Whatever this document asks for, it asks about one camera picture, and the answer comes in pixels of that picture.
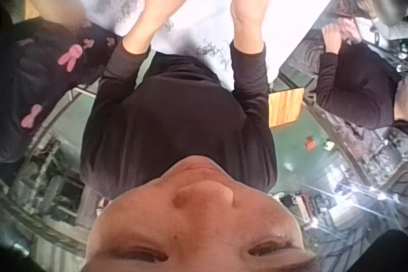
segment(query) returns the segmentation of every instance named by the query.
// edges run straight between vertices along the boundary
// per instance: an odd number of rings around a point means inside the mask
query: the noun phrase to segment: white table
[[[91,21],[125,35],[143,10],[144,0],[82,0]],[[330,0],[271,0],[263,35],[268,80],[306,35]],[[152,48],[201,58],[227,89],[233,88],[229,43],[233,39],[231,0],[188,0],[156,35]]]

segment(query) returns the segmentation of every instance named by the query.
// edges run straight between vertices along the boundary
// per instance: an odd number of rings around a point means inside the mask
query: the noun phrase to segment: pink bow
[[[92,24],[91,24],[91,22],[90,22],[89,20],[84,20],[84,21],[81,23],[81,26],[82,26],[83,28],[89,28],[89,27],[92,27]]]
[[[75,64],[77,63],[77,59],[79,59],[84,51],[80,45],[73,45],[66,54],[63,54],[62,57],[59,58],[58,64],[65,65],[67,72],[72,72]]]
[[[116,45],[114,38],[106,38],[108,42],[108,47],[114,47]]]
[[[94,39],[84,39],[84,46],[82,47],[84,50],[88,49],[88,48],[92,48],[95,44],[95,40]]]
[[[41,105],[39,104],[33,105],[30,114],[28,114],[23,118],[23,120],[21,120],[20,123],[21,127],[23,127],[24,129],[32,129],[34,127],[35,118],[39,113],[41,113],[42,110],[43,107]]]

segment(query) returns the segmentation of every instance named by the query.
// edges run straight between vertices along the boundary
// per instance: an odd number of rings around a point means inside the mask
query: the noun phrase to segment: eye
[[[149,248],[136,248],[127,252],[120,252],[116,257],[134,261],[144,261],[152,264],[157,264],[159,262],[168,260],[168,256],[166,254],[160,251],[151,250]]]
[[[285,250],[287,248],[292,248],[292,247],[293,246],[290,243],[279,244],[274,241],[270,241],[270,242],[262,243],[250,249],[248,251],[248,254],[251,256],[262,257],[262,256],[272,254],[276,251]]]

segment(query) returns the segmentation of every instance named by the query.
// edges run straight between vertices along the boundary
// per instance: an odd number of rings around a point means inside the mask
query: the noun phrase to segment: red object
[[[308,151],[311,151],[314,149],[314,147],[316,146],[316,144],[314,143],[313,137],[309,136],[308,138],[306,138],[306,142],[305,142],[305,148]]]

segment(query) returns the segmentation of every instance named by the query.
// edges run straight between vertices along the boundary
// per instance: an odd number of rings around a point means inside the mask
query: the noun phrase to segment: light
[[[343,205],[344,206],[353,206],[355,202],[352,199],[345,200]]]
[[[393,200],[398,204],[400,203],[400,198],[398,197],[398,194],[393,194]]]
[[[314,229],[317,229],[318,225],[319,225],[319,220],[316,217],[313,217],[312,223],[310,226],[313,227]]]
[[[377,197],[377,200],[378,201],[384,201],[384,200],[387,200],[387,196],[386,196],[386,194],[385,193],[383,193],[383,192],[380,192],[380,194],[378,195],[378,197]]]

